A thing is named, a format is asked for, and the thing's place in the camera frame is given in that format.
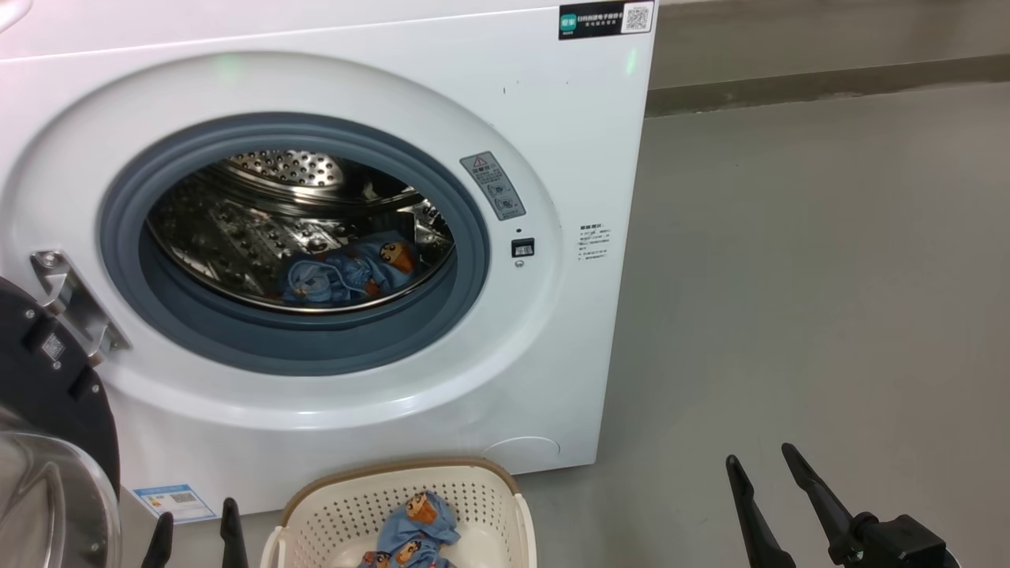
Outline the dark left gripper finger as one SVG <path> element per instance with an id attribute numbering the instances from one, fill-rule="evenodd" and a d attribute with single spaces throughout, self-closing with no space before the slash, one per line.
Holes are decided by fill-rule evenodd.
<path id="1" fill-rule="evenodd" d="M 166 568 L 172 557 L 174 539 L 174 515 L 165 513 L 159 515 L 147 554 L 142 558 L 140 568 Z"/>
<path id="2" fill-rule="evenodd" d="M 248 551 L 241 525 L 241 511 L 237 501 L 228 497 L 223 501 L 220 522 L 220 538 L 223 540 L 223 568 L 249 568 Z"/>

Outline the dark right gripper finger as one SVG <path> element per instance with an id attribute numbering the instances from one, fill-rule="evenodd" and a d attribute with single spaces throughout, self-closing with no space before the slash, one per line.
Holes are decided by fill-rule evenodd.
<path id="1" fill-rule="evenodd" d="M 754 486 L 735 455 L 725 461 L 750 568 L 797 568 L 792 556 L 775 539 L 754 499 Z"/>
<path id="2" fill-rule="evenodd" d="M 806 493 L 824 535 L 829 540 L 831 561 L 836 565 L 858 565 L 862 549 L 855 545 L 851 535 L 854 517 L 805 460 L 797 446 L 783 443 L 780 449 L 794 481 Z"/>

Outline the blue cartoon print garment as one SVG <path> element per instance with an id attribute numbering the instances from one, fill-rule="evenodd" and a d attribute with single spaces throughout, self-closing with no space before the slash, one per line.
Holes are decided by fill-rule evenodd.
<path id="1" fill-rule="evenodd" d="M 443 548 L 459 540 L 447 501 L 432 491 L 414 494 L 383 524 L 376 549 L 357 568 L 457 568 Z"/>
<path id="2" fill-rule="evenodd" d="M 419 274 L 414 245 L 386 231 L 321 254 L 292 256 L 278 279 L 279 297 L 293 305 L 349 305 L 391 294 Z"/>

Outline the black round glass washer door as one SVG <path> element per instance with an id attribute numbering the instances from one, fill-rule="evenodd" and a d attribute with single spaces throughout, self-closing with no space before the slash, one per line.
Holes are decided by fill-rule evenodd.
<path id="1" fill-rule="evenodd" d="M 120 457 L 83 346 L 0 278 L 0 568 L 119 568 Z"/>

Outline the cream perforated laundry basket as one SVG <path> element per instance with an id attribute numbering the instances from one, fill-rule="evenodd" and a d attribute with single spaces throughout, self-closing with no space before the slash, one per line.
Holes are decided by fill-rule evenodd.
<path id="1" fill-rule="evenodd" d="M 267 539 L 259 568 L 357 568 L 383 524 L 414 494 L 443 497 L 459 540 L 457 568 L 537 568 L 533 517 L 519 486 L 486 459 L 400 461 L 315 480 L 299 490 Z"/>

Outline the grey rubber door seal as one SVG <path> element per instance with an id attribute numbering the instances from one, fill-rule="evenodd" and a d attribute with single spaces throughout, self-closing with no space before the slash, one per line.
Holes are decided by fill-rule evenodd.
<path id="1" fill-rule="evenodd" d="M 271 312 L 199 284 L 156 244 L 148 212 L 174 183 L 202 166 L 266 150 L 325 152 L 411 185 L 450 227 L 450 262 L 397 301 L 338 314 Z M 109 184 L 98 234 L 116 291 L 152 330 L 216 364 L 275 376 L 363 372 L 436 344 L 473 311 L 492 259 L 476 199 L 433 155 L 375 127 L 312 113 L 217 118 L 149 144 Z"/>

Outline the metal door hinge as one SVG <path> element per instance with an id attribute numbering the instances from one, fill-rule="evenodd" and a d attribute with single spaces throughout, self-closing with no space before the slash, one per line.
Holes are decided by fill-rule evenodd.
<path id="1" fill-rule="evenodd" d="M 39 304 L 65 324 L 93 366 L 133 348 L 97 296 L 61 249 L 41 249 L 30 256 L 43 297 Z"/>

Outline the white front-load washing machine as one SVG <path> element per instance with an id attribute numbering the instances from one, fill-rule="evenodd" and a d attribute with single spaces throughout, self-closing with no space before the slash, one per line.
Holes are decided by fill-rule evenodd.
<path id="1" fill-rule="evenodd" d="M 30 256 L 61 249 L 133 344 L 93 366 L 120 490 L 188 484 L 216 514 L 227 497 L 259 513 L 322 476 L 515 436 L 559 443 L 559 468 L 595 460 L 656 15 L 646 35 L 559 40 L 576 3 L 0 0 L 0 278 L 39 303 Z M 492 259 L 447 337 L 378 369 L 275 376 L 198 357 L 123 301 L 98 234 L 117 172 L 192 125 L 271 112 L 375 127 L 464 183 Z M 498 220 L 459 164 L 484 151 L 526 215 Z M 592 223 L 608 256 L 578 261 Z M 512 258 L 528 236 L 535 255 Z"/>

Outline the blue energy label sticker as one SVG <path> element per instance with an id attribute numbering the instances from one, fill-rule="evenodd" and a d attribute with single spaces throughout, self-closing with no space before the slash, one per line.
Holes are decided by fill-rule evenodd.
<path id="1" fill-rule="evenodd" d="M 174 524 L 192 524 L 198 520 L 216 520 L 218 514 L 188 484 L 138 488 L 131 494 L 155 517 L 172 514 Z"/>

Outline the round white filter cover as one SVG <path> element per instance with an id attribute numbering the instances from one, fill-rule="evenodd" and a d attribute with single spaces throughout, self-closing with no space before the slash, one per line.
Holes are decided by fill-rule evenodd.
<path id="1" fill-rule="evenodd" d="M 544 436 L 515 436 L 493 443 L 481 456 L 509 474 L 537 473 L 559 468 L 560 445 Z"/>

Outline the steel washer drum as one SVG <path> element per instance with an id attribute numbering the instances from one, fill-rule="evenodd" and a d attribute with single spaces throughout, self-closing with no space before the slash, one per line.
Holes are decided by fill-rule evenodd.
<path id="1" fill-rule="evenodd" d="M 244 305 L 299 314 L 338 314 L 388 305 L 418 290 L 454 255 L 439 209 L 411 185 L 325 152 L 249 151 L 184 176 L 149 210 L 158 246 L 199 284 Z M 279 297 L 292 256 L 339 249 L 396 231 L 414 245 L 420 274 L 371 301 L 314 307 Z"/>

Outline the small printed text label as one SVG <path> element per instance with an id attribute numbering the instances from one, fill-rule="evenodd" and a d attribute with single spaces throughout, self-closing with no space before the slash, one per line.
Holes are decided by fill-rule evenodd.
<path id="1" fill-rule="evenodd" d="M 606 224 L 584 224 L 578 230 L 576 258 L 578 261 L 595 261 L 606 258 L 610 244 L 611 230 Z"/>

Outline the grey warning sticker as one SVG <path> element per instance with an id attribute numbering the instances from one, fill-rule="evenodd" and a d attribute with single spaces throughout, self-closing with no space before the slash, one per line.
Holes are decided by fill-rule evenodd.
<path id="1" fill-rule="evenodd" d="M 459 164 L 480 188 L 498 220 L 506 222 L 526 215 L 526 206 L 493 152 L 469 155 Z"/>

